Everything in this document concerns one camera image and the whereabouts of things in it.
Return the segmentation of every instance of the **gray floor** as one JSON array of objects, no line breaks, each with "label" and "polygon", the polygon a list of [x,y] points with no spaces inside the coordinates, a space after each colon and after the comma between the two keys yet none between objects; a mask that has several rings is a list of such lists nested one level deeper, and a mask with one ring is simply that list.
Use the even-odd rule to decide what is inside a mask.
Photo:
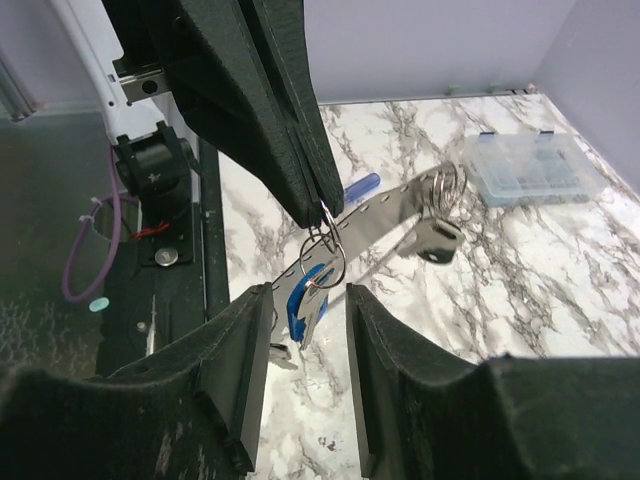
[{"label": "gray floor", "polygon": [[[90,198],[108,191],[98,114],[0,120],[0,361],[93,375],[100,315],[70,305],[61,274]],[[75,290],[98,271],[107,243],[90,235]]]}]

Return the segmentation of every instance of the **white marble surface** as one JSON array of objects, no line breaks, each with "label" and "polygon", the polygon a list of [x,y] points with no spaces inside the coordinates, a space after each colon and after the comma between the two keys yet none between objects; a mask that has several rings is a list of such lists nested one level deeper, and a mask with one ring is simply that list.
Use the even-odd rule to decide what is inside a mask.
[{"label": "white marble surface", "polygon": [[[454,158],[466,135],[573,132],[541,95],[321,110],[343,182],[377,172],[378,191]],[[468,193],[457,212],[467,241],[452,265],[396,257],[363,283],[397,318],[473,362],[504,352],[639,354],[640,201],[582,145],[609,180],[595,201],[488,210]],[[235,298],[275,279],[305,237],[257,180],[227,158],[221,169]],[[347,280],[394,241],[354,262]],[[269,367],[253,478],[360,478],[344,302],[333,303],[304,357],[291,347],[297,370]]]}]

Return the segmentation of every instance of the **marble countertop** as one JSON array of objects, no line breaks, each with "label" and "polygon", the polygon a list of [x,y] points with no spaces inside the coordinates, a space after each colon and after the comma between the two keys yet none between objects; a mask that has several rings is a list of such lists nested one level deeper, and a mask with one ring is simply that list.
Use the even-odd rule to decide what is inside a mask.
[{"label": "marble countertop", "polygon": [[[346,184],[377,172],[378,191],[455,158],[480,131],[573,132],[542,95],[321,108]],[[456,213],[466,242],[454,262],[398,257],[364,279],[398,319],[460,357],[640,354],[640,200],[585,142],[609,186],[578,205],[488,209],[466,194]],[[305,236],[266,188],[221,160],[231,297],[274,280]],[[355,281],[395,242],[385,238],[348,270]],[[333,295],[339,295],[339,289]],[[314,342],[270,365],[256,479],[360,478],[344,301]]]}]

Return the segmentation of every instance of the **purple cable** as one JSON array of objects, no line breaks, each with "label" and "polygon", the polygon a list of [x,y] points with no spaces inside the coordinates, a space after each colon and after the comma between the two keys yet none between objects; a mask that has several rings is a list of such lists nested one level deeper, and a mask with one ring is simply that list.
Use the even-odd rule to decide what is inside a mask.
[{"label": "purple cable", "polygon": [[[133,203],[133,204],[137,203],[131,197],[120,198],[120,195],[118,193],[118,179],[116,177],[115,161],[113,158],[113,150],[111,149],[111,145],[109,145],[108,162],[109,162],[109,179],[111,181],[111,195],[108,195],[106,197],[99,199],[100,202],[96,203],[92,207],[88,217],[83,220],[82,228],[80,229],[80,233],[78,233],[78,236],[73,242],[73,246],[71,247],[71,252],[69,253],[69,258],[67,259],[67,264],[65,265],[64,271],[62,273],[62,294],[64,295],[64,298],[67,301],[72,303],[81,303],[89,300],[93,295],[95,295],[96,291],[102,285],[102,282],[104,282],[104,279],[107,277],[107,274],[109,273],[109,270],[113,265],[113,260],[115,259],[116,253],[118,252],[118,244],[120,243],[120,233],[122,231],[122,225],[120,222],[120,219],[122,218],[121,217],[122,205],[120,202],[122,200],[127,203]],[[74,295],[73,293],[71,293],[71,288],[69,286],[69,280],[71,277],[71,272],[73,270],[73,264],[75,263],[76,256],[78,255],[78,251],[80,250],[80,246],[84,242],[84,239],[87,236],[87,233],[89,232],[89,228],[91,227],[91,224],[92,224],[91,219],[100,208],[101,203],[109,200],[113,200],[113,231],[111,234],[111,244],[109,245],[107,258],[105,259],[104,264],[100,269],[100,272],[98,272],[98,275],[96,275],[96,278],[94,278],[93,282],[91,282],[91,285],[89,285],[84,292],[78,295]]]}]

